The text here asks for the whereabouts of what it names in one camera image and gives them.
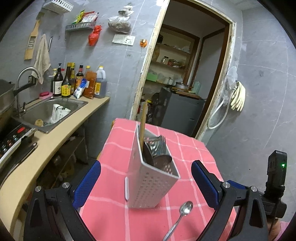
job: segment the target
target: wooden spatula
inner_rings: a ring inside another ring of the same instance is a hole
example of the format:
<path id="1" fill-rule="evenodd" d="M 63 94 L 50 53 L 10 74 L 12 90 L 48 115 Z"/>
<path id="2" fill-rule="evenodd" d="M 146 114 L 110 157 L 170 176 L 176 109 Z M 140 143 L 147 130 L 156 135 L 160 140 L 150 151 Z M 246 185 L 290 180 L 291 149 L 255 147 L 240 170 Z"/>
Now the wooden spatula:
<path id="1" fill-rule="evenodd" d="M 34 27 L 32 33 L 30 34 L 30 37 L 29 37 L 29 40 L 28 40 L 24 60 L 33 58 L 35 43 L 36 43 L 36 39 L 37 39 L 37 36 L 38 36 L 39 25 L 40 25 L 40 20 L 37 20 L 36 23 L 35 23 L 35 27 Z"/>
<path id="2" fill-rule="evenodd" d="M 146 122 L 147 111 L 148 111 L 148 102 L 145 101 L 143 104 L 140 131 L 139 131 L 139 141 L 140 141 L 141 152 L 143 151 L 145 122 Z"/>

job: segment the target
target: control panel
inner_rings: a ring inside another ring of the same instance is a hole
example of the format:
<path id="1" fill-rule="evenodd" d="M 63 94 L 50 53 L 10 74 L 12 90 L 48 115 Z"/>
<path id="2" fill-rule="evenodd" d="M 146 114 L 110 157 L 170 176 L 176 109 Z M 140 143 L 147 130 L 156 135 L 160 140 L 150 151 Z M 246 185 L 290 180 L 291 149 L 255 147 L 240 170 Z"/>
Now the control panel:
<path id="1" fill-rule="evenodd" d="M 0 159 L 9 151 L 13 145 L 21 140 L 28 132 L 31 132 L 32 128 L 26 125 L 19 125 L 12 132 L 10 132 L 4 140 L 0 142 Z"/>

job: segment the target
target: wooden door frame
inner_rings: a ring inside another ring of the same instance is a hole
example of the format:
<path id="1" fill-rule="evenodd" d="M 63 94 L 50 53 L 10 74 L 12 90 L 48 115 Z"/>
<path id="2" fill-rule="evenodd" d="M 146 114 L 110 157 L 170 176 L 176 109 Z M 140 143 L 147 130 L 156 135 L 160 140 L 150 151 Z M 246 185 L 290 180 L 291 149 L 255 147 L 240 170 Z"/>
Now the wooden door frame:
<path id="1" fill-rule="evenodd" d="M 213 99 L 215 89 L 216 89 L 216 86 L 217 86 L 218 81 L 219 81 L 219 76 L 220 76 L 220 73 L 221 73 L 221 70 L 222 70 L 223 59 L 224 59 L 225 54 L 226 54 L 226 48 L 227 48 L 227 43 L 228 43 L 228 34 L 229 34 L 228 33 L 229 32 L 229 25 L 226 26 L 225 28 L 219 29 L 219 30 L 217 30 L 215 32 L 212 32 L 212 33 L 204 36 L 203 39 L 202 39 L 200 52 L 199 52 L 199 55 L 198 55 L 198 59 L 197 59 L 197 62 L 196 62 L 196 66 L 195 66 L 195 69 L 194 69 L 194 73 L 193 73 L 193 76 L 192 76 L 192 81 L 190 83 L 190 86 L 192 86 L 192 84 L 194 82 L 194 79 L 195 79 L 195 76 L 196 76 L 196 73 L 197 73 L 197 70 L 198 70 L 198 65 L 200 63 L 200 58 L 201 58 L 201 55 L 202 55 L 202 48 L 203 48 L 205 40 L 207 40 L 207 39 L 209 39 L 211 37 L 214 37 L 214 36 L 216 36 L 218 34 L 221 34 L 223 32 L 224 32 L 224 38 L 223 38 L 221 53 L 220 53 L 217 69 L 216 69 L 216 72 L 215 72 L 215 76 L 214 76 L 214 79 L 213 79 L 213 83 L 212 83 L 211 89 L 209 91 L 209 94 L 208 94 L 207 100 L 205 102 L 205 105 L 204 105 L 204 107 L 202 109 L 202 112 L 200 114 L 200 117 L 199 117 L 199 119 L 198 119 L 198 121 L 197 121 L 197 123 L 195 125 L 195 128 L 194 128 L 192 134 L 191 134 L 191 137 L 196 137 L 197 132 L 201 127 L 202 121 L 204 120 L 204 118 L 206 116 L 206 113 L 207 113 L 207 111 L 209 109 L 210 103 L 211 103 L 211 101 Z"/>
<path id="2" fill-rule="evenodd" d="M 172 30 L 172 31 L 174 31 L 176 33 L 179 33 L 179 34 L 182 34 L 182 35 L 185 35 L 185 36 L 187 36 L 189 38 L 194 39 L 190 59 L 189 59 L 189 62 L 188 62 L 188 68 L 187 68 L 186 73 L 185 73 L 184 78 L 183 78 L 183 83 L 187 84 L 187 82 L 189 80 L 190 73 L 191 73 L 192 68 L 193 68 L 194 59 L 195 59 L 196 52 L 197 52 L 197 49 L 198 49 L 198 44 L 200 42 L 200 37 L 195 36 L 194 34 L 188 33 L 188 32 L 186 32 L 186 31 L 184 31 L 182 29 L 175 28 L 173 26 L 170 26 L 170 25 L 167 25 L 167 24 L 164 24 L 164 23 L 161 25 L 161 28 Z"/>
<path id="3" fill-rule="evenodd" d="M 215 18 L 219 22 L 226 25 L 225 32 L 228 32 L 228 35 L 224 36 L 225 41 L 223 41 L 223 42 L 226 42 L 226 40 L 227 40 L 227 45 L 225 48 L 225 55 L 223 58 L 221 58 L 221 55 L 220 55 L 220 59 L 219 59 L 221 71 L 219 73 L 216 71 L 216 73 L 215 73 L 215 78 L 218 77 L 217 84 L 216 84 L 215 88 L 213 87 L 213 85 L 211 87 L 211 91 L 213 92 L 213 97 L 209 101 L 208 108 L 203 109 L 203 111 L 204 111 L 203 119 L 199 120 L 197 123 L 199 125 L 199 129 L 197 130 L 197 133 L 194 137 L 196 139 L 200 140 L 203 133 L 207 129 L 207 120 L 210 117 L 210 113 L 214 107 L 215 102 L 218 101 L 219 94 L 220 94 L 222 86 L 224 84 L 224 78 L 226 76 L 227 69 L 228 69 L 228 67 L 231 63 L 231 60 L 232 60 L 233 51 L 234 51 L 234 44 L 235 44 L 236 23 L 234 21 L 232 21 L 229 17 L 227 17 L 224 13 L 219 11 L 218 9 L 214 8 L 213 6 L 211 6 L 205 2 L 201 2 L 200 0 L 176 0 L 176 1 L 178 1 L 180 3 L 184 3 L 190 7 L 193 7 L 197 10 L 200 10 L 200 11 L 210 15 L 211 17 Z M 148 73 L 148 68 L 149 68 L 149 65 L 151 62 L 153 50 L 155 48 L 156 41 L 157 41 L 157 38 L 158 38 L 158 35 L 160 32 L 160 28 L 163 23 L 163 19 L 165 17 L 165 13 L 166 13 L 169 3 L 170 3 L 170 0 L 163 1 L 163 4 L 160 8 L 160 11 L 159 11 L 159 14 L 158 14 L 155 26 L 154 26 L 154 30 L 153 30 L 150 42 L 148 43 L 148 50 L 147 50 L 145 58 L 144 58 L 144 63 L 142 66 L 142 71 L 141 71 L 141 75 L 139 78 L 139 82 L 138 82 L 138 86 L 137 86 L 137 90 L 136 90 L 136 94 L 135 94 L 135 98 L 134 98 L 134 102 L 133 102 L 133 106 L 132 106 L 132 110 L 131 110 L 131 114 L 130 114 L 131 120 L 136 119 L 138 106 L 139 106 L 140 99 L 142 96 L 142 91 L 143 91 L 146 76 Z"/>

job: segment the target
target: hanging towel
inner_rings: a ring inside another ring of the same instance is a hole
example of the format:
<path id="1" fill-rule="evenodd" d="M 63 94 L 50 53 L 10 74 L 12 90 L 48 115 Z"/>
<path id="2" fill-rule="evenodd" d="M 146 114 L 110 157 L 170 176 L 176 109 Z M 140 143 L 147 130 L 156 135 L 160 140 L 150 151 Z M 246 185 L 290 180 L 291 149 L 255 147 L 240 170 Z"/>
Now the hanging towel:
<path id="1" fill-rule="evenodd" d="M 37 56 L 36 56 L 36 61 L 34 64 L 34 67 L 38 69 L 41 77 L 39 79 L 39 83 L 43 84 L 43 75 L 44 72 L 48 70 L 50 67 L 50 59 L 49 59 L 49 53 L 48 53 L 48 47 L 47 47 L 47 41 L 46 41 L 46 35 L 42 35 Z M 32 75 L 37 78 L 37 74 L 32 71 Z"/>

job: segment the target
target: metal screw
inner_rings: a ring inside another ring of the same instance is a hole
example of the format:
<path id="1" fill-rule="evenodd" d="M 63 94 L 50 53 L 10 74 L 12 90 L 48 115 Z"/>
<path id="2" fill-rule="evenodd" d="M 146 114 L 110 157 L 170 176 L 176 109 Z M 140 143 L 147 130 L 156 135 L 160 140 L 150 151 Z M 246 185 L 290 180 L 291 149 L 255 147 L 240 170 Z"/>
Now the metal screw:
<path id="1" fill-rule="evenodd" d="M 257 191 L 258 191 L 257 187 L 254 187 L 254 186 L 251 186 L 251 190 L 252 190 L 253 192 L 257 192 Z"/>
<path id="2" fill-rule="evenodd" d="M 63 183 L 62 187 L 63 188 L 68 188 L 70 186 L 70 183 L 66 182 L 66 183 Z"/>
<path id="3" fill-rule="evenodd" d="M 36 191 L 36 192 L 41 191 L 41 186 L 37 186 L 37 187 L 35 187 L 35 191 Z"/>
<path id="4" fill-rule="evenodd" d="M 228 182 L 224 182 L 224 183 L 222 183 L 222 185 L 225 188 L 230 188 L 230 183 L 228 183 Z"/>

